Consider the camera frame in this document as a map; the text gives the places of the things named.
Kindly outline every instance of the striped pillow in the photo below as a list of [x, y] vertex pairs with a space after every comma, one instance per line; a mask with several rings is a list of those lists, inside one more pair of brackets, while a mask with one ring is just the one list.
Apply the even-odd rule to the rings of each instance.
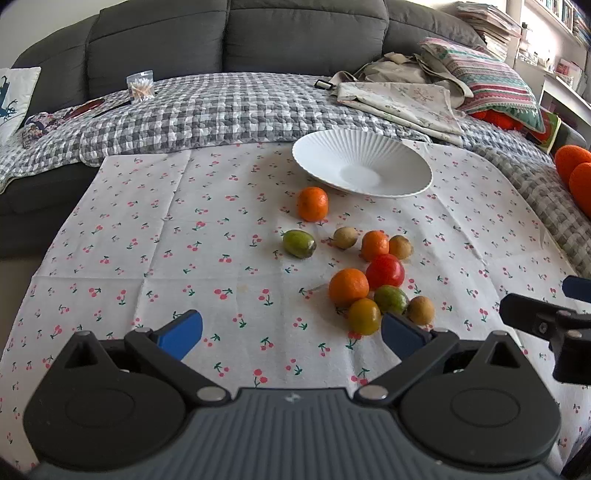
[[426, 38], [420, 46], [472, 90], [474, 98], [467, 98], [460, 110], [466, 113], [495, 110], [531, 130], [544, 133], [544, 122], [534, 94], [506, 63], [439, 38]]

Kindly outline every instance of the cherry print tablecloth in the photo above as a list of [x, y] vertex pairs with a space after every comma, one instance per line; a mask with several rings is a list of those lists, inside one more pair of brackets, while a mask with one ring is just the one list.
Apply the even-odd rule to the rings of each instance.
[[[495, 167], [454, 147], [407, 145], [433, 168], [430, 189], [401, 200], [328, 189], [330, 212], [317, 223], [295, 215], [297, 192], [315, 182], [291, 158], [292, 144], [105, 160], [12, 328], [0, 362], [0, 455], [22, 469], [35, 462], [22, 412], [76, 330], [121, 338], [197, 309], [203, 339], [184, 362], [233, 393], [241, 386], [352, 392], [397, 364], [379, 334], [349, 332], [344, 312], [327, 298], [336, 271], [365, 269], [359, 245], [331, 246], [330, 235], [343, 225], [408, 237], [415, 251], [404, 263], [402, 288], [431, 298], [434, 325], [463, 338], [504, 327], [498, 306], [509, 291], [576, 307], [561, 293], [573, 270]], [[312, 258], [284, 252], [281, 235], [289, 229], [314, 235]], [[515, 338], [560, 403], [563, 427], [551, 454], [560, 469], [587, 429], [591, 402], [581, 387], [551, 379], [554, 361], [544, 342]]]

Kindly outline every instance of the plastic bag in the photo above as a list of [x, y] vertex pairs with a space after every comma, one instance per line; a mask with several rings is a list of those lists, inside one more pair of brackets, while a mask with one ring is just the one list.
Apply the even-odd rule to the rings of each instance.
[[154, 98], [154, 72], [146, 70], [145, 72], [129, 75], [127, 77], [127, 88], [132, 103], [145, 102]]

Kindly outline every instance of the green olive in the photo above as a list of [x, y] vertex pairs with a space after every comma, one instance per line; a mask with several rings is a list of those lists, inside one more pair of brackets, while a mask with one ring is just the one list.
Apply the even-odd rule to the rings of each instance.
[[316, 241], [308, 232], [289, 230], [283, 234], [283, 247], [297, 258], [310, 258], [316, 250]]

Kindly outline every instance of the sofa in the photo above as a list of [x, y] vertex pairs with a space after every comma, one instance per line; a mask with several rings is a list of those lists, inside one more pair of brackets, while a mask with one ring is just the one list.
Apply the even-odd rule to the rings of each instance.
[[[484, 45], [462, 20], [404, 0], [128, 0], [52, 33], [14, 68], [41, 67], [28, 111], [54, 112], [162, 80], [214, 72], [355, 71], [425, 37]], [[0, 194], [0, 257], [43, 252], [96, 174], [82, 163], [14, 179]]]

